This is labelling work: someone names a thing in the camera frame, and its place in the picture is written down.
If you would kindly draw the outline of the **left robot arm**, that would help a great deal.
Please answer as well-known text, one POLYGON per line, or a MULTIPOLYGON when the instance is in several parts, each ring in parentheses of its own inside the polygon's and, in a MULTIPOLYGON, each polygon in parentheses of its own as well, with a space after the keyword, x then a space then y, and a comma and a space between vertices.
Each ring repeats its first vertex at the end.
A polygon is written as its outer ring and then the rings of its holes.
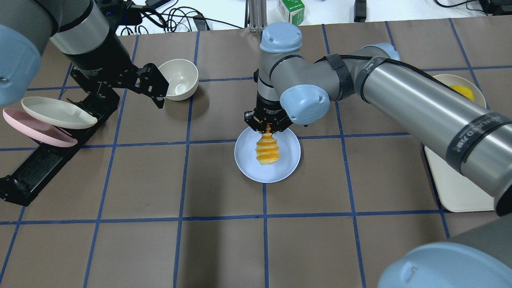
POLYGON ((2 106, 23 98, 48 42, 69 58, 86 93, 108 98, 114 89, 128 89, 164 106, 168 81, 154 64, 132 63, 93 0, 2 0, 0 20, 2 106))

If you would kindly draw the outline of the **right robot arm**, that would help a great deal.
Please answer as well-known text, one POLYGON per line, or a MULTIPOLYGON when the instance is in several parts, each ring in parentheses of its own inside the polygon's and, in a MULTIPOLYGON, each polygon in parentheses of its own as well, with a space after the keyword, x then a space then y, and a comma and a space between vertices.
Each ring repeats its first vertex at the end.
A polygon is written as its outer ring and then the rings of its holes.
POLYGON ((262 31, 256 107, 244 120, 257 132, 283 132, 322 118, 331 101, 357 94, 399 123, 494 199, 498 219, 413 249, 388 266, 379 288, 510 288, 511 118, 470 102, 400 61, 391 44, 326 55, 308 64, 302 33, 276 22, 262 31))

